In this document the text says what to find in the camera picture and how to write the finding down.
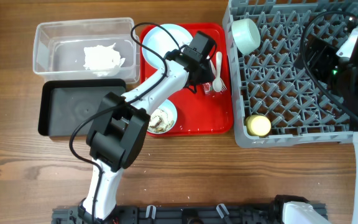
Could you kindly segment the light blue plate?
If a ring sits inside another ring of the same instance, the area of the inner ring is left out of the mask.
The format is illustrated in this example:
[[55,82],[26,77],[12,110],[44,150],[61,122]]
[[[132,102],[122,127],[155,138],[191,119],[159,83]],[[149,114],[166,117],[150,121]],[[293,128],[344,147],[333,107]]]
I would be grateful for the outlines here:
[[145,35],[142,44],[159,56],[164,57],[167,52],[178,49],[182,45],[188,45],[192,41],[192,35],[182,26],[176,24],[162,24],[175,40],[173,40],[164,30],[154,27]]

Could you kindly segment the light blue rice bowl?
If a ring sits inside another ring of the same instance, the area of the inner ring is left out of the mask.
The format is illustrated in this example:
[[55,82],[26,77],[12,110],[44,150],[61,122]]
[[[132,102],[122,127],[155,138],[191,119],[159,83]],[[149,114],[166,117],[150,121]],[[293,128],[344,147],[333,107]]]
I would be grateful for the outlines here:
[[165,134],[176,124],[178,113],[170,100],[165,100],[151,115],[147,131],[151,134]]

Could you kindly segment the clear plastic bin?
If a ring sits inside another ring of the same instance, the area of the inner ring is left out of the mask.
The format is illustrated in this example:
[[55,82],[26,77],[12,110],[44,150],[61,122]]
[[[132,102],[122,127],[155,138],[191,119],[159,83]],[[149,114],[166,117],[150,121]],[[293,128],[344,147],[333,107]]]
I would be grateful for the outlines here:
[[[35,31],[32,69],[45,81],[118,78],[127,84],[139,81],[138,36],[131,35],[130,17],[44,22]],[[120,68],[86,70],[85,47],[116,44],[126,61]]]

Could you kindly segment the crumpled white tissue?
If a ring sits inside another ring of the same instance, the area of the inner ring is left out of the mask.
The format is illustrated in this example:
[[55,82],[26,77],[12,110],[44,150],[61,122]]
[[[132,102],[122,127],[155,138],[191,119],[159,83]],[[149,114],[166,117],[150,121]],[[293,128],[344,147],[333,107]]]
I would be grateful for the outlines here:
[[95,47],[85,47],[86,70],[110,70],[120,68],[126,59],[114,49],[116,44],[109,46],[97,45]]

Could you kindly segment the red serving tray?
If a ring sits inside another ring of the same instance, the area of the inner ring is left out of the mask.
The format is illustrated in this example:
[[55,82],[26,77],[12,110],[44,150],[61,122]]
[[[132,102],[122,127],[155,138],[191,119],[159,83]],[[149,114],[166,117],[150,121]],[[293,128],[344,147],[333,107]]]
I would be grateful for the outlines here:
[[212,37],[218,51],[222,53],[221,78],[227,88],[225,91],[205,93],[202,86],[197,93],[182,89],[173,94],[169,100],[177,109],[177,121],[173,128],[163,134],[148,133],[153,137],[190,136],[198,134],[222,134],[231,129],[234,118],[231,97],[231,76],[226,53],[226,40],[223,28],[216,23],[180,24],[192,36],[198,31]]

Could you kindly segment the black plastic tray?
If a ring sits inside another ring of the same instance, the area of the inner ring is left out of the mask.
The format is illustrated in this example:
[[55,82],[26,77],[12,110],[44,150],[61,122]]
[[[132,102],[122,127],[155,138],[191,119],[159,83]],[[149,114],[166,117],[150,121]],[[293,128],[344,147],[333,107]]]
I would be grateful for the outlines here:
[[85,119],[96,114],[108,93],[126,92],[122,79],[54,80],[42,88],[38,132],[42,136],[68,137]]

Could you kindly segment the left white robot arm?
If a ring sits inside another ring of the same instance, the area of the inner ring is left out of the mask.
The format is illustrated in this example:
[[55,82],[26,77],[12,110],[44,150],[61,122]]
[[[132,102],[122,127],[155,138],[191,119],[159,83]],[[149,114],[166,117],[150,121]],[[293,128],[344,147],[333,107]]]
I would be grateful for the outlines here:
[[116,193],[124,169],[139,155],[151,114],[171,95],[213,79],[209,66],[217,50],[214,39],[198,31],[190,44],[168,51],[158,69],[137,88],[121,96],[108,93],[98,112],[83,121],[73,132],[90,124],[86,143],[90,147],[93,176],[88,196],[79,206],[86,223],[104,223],[116,207]]

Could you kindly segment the grey dishwasher rack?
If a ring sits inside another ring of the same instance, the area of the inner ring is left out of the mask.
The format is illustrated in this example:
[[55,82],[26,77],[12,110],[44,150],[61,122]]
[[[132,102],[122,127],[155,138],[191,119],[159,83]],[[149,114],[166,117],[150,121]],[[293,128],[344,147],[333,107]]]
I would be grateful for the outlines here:
[[[349,117],[323,96],[304,70],[295,67],[305,25],[328,11],[310,30],[336,47],[346,39],[343,12],[358,17],[358,1],[229,1],[223,18],[230,66],[234,134],[238,146],[278,147],[314,142],[352,142]],[[232,23],[253,20],[259,48],[243,55]],[[266,116],[272,125],[263,137],[247,132],[246,118]]]

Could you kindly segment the black mounting rail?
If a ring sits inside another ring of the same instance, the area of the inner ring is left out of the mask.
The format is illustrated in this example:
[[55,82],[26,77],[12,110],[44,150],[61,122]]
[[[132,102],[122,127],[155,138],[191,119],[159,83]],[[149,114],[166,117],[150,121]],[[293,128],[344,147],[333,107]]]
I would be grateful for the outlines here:
[[[228,206],[232,223],[271,223],[269,205],[254,204]],[[191,218],[199,218],[203,223],[224,223],[216,207],[157,207],[155,216],[145,207],[118,206],[108,218],[108,223],[188,223]],[[78,214],[78,207],[58,208],[52,212],[51,223],[86,223]]]

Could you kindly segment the rice and food scraps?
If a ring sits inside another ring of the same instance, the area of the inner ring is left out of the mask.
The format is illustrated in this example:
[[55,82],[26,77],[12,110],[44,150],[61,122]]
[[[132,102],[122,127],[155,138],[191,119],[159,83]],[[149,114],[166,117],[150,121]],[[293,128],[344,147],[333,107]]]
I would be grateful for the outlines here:
[[170,110],[157,108],[150,117],[148,131],[164,133],[173,127],[174,117]]

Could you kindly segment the red snack wrapper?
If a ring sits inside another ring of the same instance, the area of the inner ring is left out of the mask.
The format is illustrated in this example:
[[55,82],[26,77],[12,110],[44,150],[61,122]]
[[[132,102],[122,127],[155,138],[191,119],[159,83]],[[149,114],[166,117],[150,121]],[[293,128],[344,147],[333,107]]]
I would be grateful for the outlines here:
[[202,84],[205,95],[210,95],[213,92],[213,84],[211,82]]

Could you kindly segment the yellow plastic cup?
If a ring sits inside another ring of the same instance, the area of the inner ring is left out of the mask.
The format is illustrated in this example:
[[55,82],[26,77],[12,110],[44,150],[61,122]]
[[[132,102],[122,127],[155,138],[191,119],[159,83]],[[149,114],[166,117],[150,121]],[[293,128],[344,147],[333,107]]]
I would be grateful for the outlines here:
[[271,122],[266,116],[251,115],[246,118],[247,132],[251,136],[266,136],[271,128]]

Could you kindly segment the white plastic spoon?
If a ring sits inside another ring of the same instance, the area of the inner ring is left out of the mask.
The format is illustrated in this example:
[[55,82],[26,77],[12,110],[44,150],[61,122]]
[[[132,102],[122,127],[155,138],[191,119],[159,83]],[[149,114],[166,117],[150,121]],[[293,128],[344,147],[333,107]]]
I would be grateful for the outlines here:
[[216,76],[213,81],[213,90],[220,92],[223,90],[223,83],[221,80],[221,66],[222,66],[223,55],[221,52],[216,52]]

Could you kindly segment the white plastic fork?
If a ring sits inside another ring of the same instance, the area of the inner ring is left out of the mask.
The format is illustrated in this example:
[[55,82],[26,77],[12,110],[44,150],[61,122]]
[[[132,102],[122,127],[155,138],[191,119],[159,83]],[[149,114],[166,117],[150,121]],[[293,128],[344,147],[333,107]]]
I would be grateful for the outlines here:
[[[211,69],[212,69],[212,72],[213,72],[213,75],[214,75],[214,79],[215,79],[215,76],[216,76],[216,69],[215,69],[215,67],[214,67],[214,65],[213,65],[213,63],[212,63],[212,61],[210,61],[209,62],[210,63],[210,66],[211,66]],[[223,90],[222,91],[226,91],[227,90],[227,88],[226,88],[226,86],[225,86],[225,84],[224,84],[224,81],[222,80],[222,83],[223,83]]]

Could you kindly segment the green bowl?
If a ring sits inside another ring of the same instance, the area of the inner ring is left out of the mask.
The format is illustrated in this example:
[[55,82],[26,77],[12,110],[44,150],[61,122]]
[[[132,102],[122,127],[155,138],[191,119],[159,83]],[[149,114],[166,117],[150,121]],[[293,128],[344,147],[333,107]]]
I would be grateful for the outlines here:
[[260,32],[251,19],[241,19],[232,23],[232,36],[237,48],[243,55],[248,55],[260,46]]

